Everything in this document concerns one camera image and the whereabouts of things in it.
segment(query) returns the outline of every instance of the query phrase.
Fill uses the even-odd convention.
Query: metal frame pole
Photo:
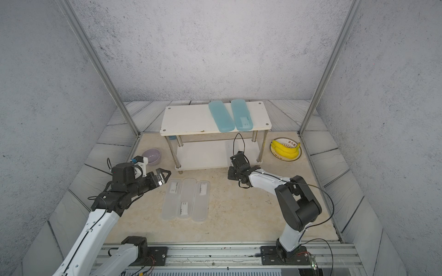
[[[313,94],[312,100],[310,101],[309,109],[307,110],[304,120],[302,121],[301,128],[298,132],[299,136],[302,136],[304,134],[304,131],[309,124],[310,118],[312,117],[316,107],[318,106],[319,100],[324,93],[327,82],[333,73],[333,69],[335,68],[336,63],[338,62],[339,54],[341,53],[345,42],[347,41],[348,35],[350,34],[350,31],[354,25],[354,22],[356,21],[357,15],[361,10],[362,2],[363,0],[353,0],[353,2],[351,3],[350,10],[348,11],[347,18],[345,19],[344,25],[342,26],[341,32],[339,33],[338,39],[336,40],[333,52],[331,53],[330,59],[328,60],[327,66],[325,67],[324,73],[322,74],[315,94]]]
[[[107,74],[106,70],[104,69],[103,64],[101,63],[100,59],[98,58],[97,53],[95,52],[94,48],[92,47],[91,42],[89,41],[88,37],[86,36],[86,33],[84,32],[83,27],[81,26],[77,16],[75,15],[74,10],[72,9],[71,4],[69,3],[69,0],[57,0],[58,6],[60,7],[61,11],[66,17],[66,20],[68,21],[69,25],[72,28],[72,31],[77,36],[77,39],[80,41],[81,45],[83,46],[84,50],[86,51],[86,54],[88,55],[89,59],[92,62],[92,65],[94,65],[95,70],[97,71],[98,75],[100,76],[101,80],[103,81],[104,85],[106,86],[107,91],[113,98],[115,104],[117,105],[118,109],[121,111],[121,114],[123,115],[126,122],[129,124],[131,130],[134,132],[135,136],[140,135],[140,131],[138,130],[137,126],[135,125],[135,122],[132,120],[132,117],[130,116],[129,112],[126,109],[126,106],[124,105],[123,101],[120,98],[120,95],[117,92],[117,89],[115,88],[114,84],[112,83],[109,75]]]
[[[268,132],[269,132],[268,129],[264,130],[263,144],[261,145],[261,150],[259,151],[258,159],[256,160],[258,163],[261,163],[263,161],[264,146],[266,145],[266,138]]]
[[[178,142],[178,147],[182,147],[184,145],[183,144],[183,140],[181,140],[181,136],[180,135],[176,136],[176,140]]]
[[[175,162],[175,167],[177,169],[181,168],[181,163],[179,162],[178,157],[176,157],[176,154],[175,154],[175,151],[173,150],[172,142],[170,141],[169,136],[164,136],[164,137],[166,138],[166,141],[169,144],[170,152],[172,153],[172,158],[173,158],[173,161]]]
[[[254,130],[253,132],[252,132],[252,136],[251,136],[251,141],[252,142],[256,142],[256,137],[258,136],[258,131],[257,130]]]

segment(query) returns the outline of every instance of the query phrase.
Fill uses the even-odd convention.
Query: banana
[[[287,152],[281,150],[280,148],[276,147],[275,145],[273,145],[273,143],[271,144],[271,146],[276,151],[276,153],[278,153],[280,156],[288,158],[288,159],[295,159],[299,154],[299,153],[295,153],[295,154],[287,153]]]
[[[280,150],[282,150],[282,151],[284,151],[284,152],[286,152],[288,154],[296,154],[296,155],[299,154],[298,150],[299,150],[299,145],[300,144],[301,143],[298,143],[298,145],[296,145],[296,147],[294,147],[294,148],[289,148],[289,147],[284,146],[283,144],[281,144],[278,141],[275,141],[275,140],[272,141],[272,145],[274,145],[275,147],[279,148]]]

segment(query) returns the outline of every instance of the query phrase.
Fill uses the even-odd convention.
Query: purple bowl
[[[156,148],[146,150],[141,156],[147,157],[149,161],[149,163],[147,163],[148,166],[158,165],[161,160],[161,152]]]

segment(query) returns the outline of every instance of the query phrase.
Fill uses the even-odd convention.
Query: metal base frame
[[[333,251],[335,268],[362,268],[361,260],[353,244],[329,242]],[[98,268],[109,256],[107,251],[116,244],[104,244],[93,268]],[[310,265],[271,265],[261,262],[261,246],[274,246],[274,242],[256,243],[152,243],[149,246],[167,246],[168,253],[163,267],[175,268],[311,268]],[[309,242],[307,250],[316,259],[319,268],[331,268],[332,256],[325,242]]]

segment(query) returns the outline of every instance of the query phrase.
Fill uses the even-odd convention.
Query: light blue container
[[[209,102],[209,109],[220,132],[229,132],[235,129],[235,123],[222,101]]]
[[[246,101],[242,99],[232,100],[231,107],[236,129],[239,131],[251,130],[253,128],[253,122],[251,121]]]

